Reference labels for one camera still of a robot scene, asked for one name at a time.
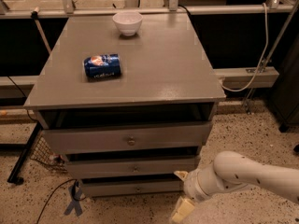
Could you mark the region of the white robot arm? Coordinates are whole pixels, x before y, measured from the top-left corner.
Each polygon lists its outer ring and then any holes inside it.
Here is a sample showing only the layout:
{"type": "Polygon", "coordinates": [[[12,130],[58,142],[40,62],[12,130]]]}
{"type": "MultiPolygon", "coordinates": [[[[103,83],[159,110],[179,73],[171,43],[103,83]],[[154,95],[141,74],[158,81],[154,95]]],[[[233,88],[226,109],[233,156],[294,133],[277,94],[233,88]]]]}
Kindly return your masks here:
{"type": "Polygon", "coordinates": [[[233,151],[219,153],[208,167],[175,171],[183,182],[183,195],[178,198],[170,222],[179,224],[198,203],[214,194],[230,193],[257,186],[299,203],[299,171],[262,164],[233,151]]]}

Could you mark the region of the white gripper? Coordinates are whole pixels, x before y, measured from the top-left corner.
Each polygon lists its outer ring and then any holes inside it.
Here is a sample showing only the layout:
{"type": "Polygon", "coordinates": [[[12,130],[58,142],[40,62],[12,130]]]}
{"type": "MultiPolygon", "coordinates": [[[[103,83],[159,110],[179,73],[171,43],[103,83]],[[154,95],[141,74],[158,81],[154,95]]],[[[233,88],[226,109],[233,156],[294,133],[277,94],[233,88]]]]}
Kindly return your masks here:
{"type": "Polygon", "coordinates": [[[209,185],[211,180],[209,168],[196,169],[189,173],[187,171],[175,171],[174,175],[182,181],[185,180],[184,192],[188,197],[181,196],[178,198],[170,217],[172,224],[179,224],[194,210],[194,202],[200,203],[210,198],[209,185]]]}

